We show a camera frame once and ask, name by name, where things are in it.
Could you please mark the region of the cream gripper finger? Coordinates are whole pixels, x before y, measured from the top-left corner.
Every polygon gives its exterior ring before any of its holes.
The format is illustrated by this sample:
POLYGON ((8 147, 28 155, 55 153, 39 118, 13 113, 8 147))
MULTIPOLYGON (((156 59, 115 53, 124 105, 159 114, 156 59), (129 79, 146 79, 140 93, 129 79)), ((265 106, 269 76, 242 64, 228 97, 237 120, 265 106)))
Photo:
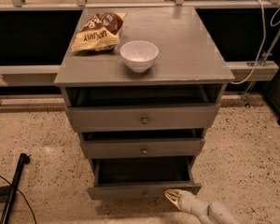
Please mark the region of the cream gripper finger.
POLYGON ((168 189, 164 192, 165 197, 169 200, 178 200, 185 191, 182 189, 168 189))
POLYGON ((173 199, 169 199, 167 198, 178 210, 181 210, 178 200, 173 200, 173 199))

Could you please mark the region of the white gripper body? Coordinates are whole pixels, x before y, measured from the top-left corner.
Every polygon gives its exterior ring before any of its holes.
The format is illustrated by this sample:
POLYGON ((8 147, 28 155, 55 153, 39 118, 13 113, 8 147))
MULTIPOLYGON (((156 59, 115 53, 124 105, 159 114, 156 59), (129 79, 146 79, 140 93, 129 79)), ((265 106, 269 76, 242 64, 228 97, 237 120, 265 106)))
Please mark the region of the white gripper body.
POLYGON ((199 199, 191 192, 183 192, 179 197, 178 204, 181 211, 196 218, 206 218, 208 216, 209 203, 199 199))

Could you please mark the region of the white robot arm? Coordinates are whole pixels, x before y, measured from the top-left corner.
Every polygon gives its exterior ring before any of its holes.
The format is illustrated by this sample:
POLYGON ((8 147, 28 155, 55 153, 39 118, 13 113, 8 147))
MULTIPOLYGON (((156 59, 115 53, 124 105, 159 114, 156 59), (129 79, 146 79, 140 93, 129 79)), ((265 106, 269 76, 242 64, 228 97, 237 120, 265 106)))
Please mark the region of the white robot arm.
POLYGON ((240 224, 221 202, 207 203, 182 189, 168 189, 164 195, 181 212, 195 216, 201 224, 240 224))

